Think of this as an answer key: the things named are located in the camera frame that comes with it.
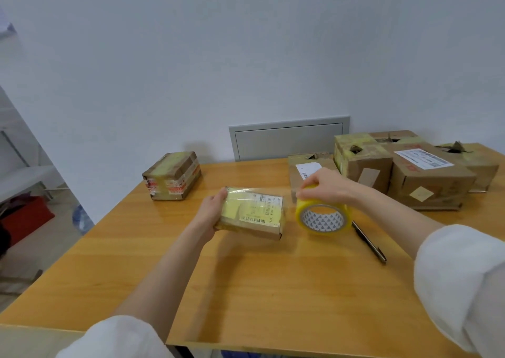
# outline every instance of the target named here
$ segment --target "person's left hand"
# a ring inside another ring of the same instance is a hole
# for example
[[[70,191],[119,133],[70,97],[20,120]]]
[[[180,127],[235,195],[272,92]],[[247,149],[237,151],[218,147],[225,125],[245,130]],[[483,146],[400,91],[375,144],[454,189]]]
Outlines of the person's left hand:
[[[214,196],[208,196],[201,202],[200,208],[188,227],[197,232],[202,241],[208,242],[214,236],[214,225],[221,216],[224,200],[228,195],[226,188],[221,188]]]

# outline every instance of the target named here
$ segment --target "red object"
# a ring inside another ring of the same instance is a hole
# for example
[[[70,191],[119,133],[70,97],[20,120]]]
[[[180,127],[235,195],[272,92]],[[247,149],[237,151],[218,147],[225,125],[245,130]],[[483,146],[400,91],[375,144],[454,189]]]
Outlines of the red object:
[[[29,203],[0,222],[11,234],[11,246],[54,218],[42,197],[29,197]]]

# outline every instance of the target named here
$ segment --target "clear tape roll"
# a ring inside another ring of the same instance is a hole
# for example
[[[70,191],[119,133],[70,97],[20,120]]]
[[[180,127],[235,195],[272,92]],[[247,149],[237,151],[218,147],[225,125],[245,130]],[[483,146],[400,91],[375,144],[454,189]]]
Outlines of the clear tape roll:
[[[352,222],[347,205],[333,205],[319,200],[298,199],[295,218],[298,225],[319,234],[335,233],[351,227]]]

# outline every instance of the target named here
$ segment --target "taped box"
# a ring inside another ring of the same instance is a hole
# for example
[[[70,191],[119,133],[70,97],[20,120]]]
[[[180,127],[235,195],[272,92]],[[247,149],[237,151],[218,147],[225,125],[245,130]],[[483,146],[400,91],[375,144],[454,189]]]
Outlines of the taped box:
[[[438,149],[445,152],[447,159],[455,164],[463,165],[476,174],[477,178],[471,186],[470,193],[485,193],[498,172],[499,162],[485,154],[481,144],[442,144]]]
[[[387,193],[393,157],[368,133],[335,136],[333,157],[343,176]]]
[[[383,144],[393,156],[387,195],[416,210],[459,210],[476,175],[427,143]]]
[[[413,131],[387,131],[387,132],[372,132],[370,133],[378,143],[425,143],[426,141],[415,134]]]
[[[153,200],[183,200],[198,177],[200,164],[195,152],[167,153],[142,173]]]
[[[258,189],[226,189],[228,196],[217,229],[281,239],[285,224],[283,197],[262,194]]]
[[[296,192],[301,184],[312,173],[321,168],[337,170],[333,155],[324,153],[294,154],[287,157],[289,165],[289,181],[291,183],[291,199],[296,203]]]

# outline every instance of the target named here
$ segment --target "hand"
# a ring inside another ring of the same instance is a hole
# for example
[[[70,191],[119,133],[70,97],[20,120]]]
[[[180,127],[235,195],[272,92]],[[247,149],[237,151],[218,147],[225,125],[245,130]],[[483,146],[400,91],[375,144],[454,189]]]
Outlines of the hand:
[[[207,243],[214,236],[214,225],[221,216],[224,200],[228,195],[226,188],[221,188],[215,196],[208,196],[203,199],[200,208],[188,228],[201,236],[202,241]]]
[[[309,185],[317,187],[305,189]],[[317,199],[356,206],[357,193],[363,188],[366,187],[349,180],[336,170],[321,168],[304,180],[296,196],[301,200]]]

